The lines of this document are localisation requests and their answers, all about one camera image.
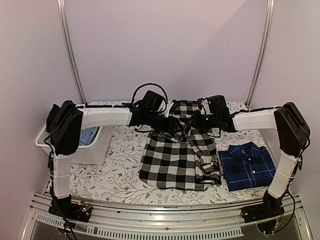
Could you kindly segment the black white checkered shirt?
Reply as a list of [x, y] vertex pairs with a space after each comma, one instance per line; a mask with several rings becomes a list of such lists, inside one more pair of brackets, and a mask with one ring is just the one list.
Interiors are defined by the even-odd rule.
[[148, 134], [139, 166], [139, 179], [158, 189], [205, 191], [221, 185], [215, 140], [187, 126], [174, 135]]

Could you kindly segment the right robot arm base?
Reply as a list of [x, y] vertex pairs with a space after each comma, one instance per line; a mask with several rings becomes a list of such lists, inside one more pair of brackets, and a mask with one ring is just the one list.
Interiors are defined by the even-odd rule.
[[283, 197], [274, 198], [266, 192], [262, 203], [243, 207], [240, 216], [245, 223], [263, 220], [257, 225], [258, 230], [264, 235], [272, 235], [279, 227], [285, 213], [282, 199]]

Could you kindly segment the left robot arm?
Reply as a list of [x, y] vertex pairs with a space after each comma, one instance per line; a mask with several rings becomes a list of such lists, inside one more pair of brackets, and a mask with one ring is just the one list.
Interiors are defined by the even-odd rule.
[[84, 141], [89, 147], [102, 127], [121, 125], [148, 126], [152, 130], [174, 135], [182, 132], [180, 121], [169, 114], [173, 103], [167, 94], [148, 90], [141, 100], [133, 97], [120, 105], [75, 104], [66, 100], [53, 104], [46, 119], [44, 144], [49, 146], [49, 175], [55, 209], [63, 216], [74, 213], [74, 205], [66, 200], [70, 196], [70, 170], [74, 153]]

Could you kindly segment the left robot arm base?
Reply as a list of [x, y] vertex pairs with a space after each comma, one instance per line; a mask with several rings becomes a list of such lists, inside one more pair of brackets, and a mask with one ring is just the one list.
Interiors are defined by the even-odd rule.
[[88, 223], [92, 214], [92, 205], [83, 200], [73, 203], [70, 195], [61, 199], [53, 196], [48, 212], [63, 219]]

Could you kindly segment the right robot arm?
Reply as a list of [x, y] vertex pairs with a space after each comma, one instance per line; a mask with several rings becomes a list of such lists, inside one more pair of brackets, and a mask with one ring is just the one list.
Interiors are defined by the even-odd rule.
[[260, 132], [264, 146], [253, 142], [233, 144], [219, 157], [230, 191], [267, 188], [270, 199], [259, 206], [258, 213], [262, 218], [269, 218], [278, 210], [274, 199], [287, 192], [311, 143], [311, 129], [299, 108], [289, 101], [231, 112], [222, 95], [200, 99], [199, 104], [200, 109], [186, 122], [203, 133], [210, 129], [229, 134]]

